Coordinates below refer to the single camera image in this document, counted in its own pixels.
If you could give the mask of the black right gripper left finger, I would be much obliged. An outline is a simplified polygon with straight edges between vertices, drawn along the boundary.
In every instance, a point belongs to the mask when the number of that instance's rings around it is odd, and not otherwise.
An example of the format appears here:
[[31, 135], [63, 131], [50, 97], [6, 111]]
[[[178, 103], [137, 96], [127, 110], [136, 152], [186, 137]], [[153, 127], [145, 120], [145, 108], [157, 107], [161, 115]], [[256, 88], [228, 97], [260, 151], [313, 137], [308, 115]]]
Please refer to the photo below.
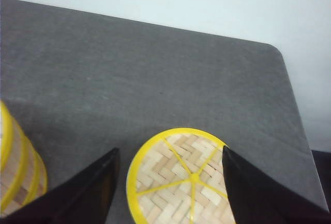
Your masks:
[[120, 151], [114, 148], [1, 223], [105, 223], [119, 168]]

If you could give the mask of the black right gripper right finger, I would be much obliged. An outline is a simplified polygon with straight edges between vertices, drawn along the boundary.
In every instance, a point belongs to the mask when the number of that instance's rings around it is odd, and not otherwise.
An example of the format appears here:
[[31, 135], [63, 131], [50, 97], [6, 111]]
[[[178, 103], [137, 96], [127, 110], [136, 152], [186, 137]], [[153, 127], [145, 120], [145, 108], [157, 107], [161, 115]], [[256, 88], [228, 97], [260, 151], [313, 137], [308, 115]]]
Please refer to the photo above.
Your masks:
[[330, 223], [330, 212], [284, 187], [228, 147], [222, 158], [236, 223]]

